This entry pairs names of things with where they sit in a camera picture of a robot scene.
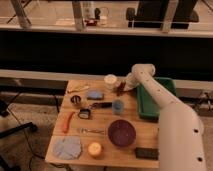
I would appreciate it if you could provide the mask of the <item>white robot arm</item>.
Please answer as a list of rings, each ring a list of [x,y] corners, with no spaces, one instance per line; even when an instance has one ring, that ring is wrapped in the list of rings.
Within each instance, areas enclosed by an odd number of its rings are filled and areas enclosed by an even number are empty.
[[[153,64],[134,64],[125,90],[142,84],[160,108],[159,171],[207,171],[203,145],[204,126],[198,114],[154,78]]]

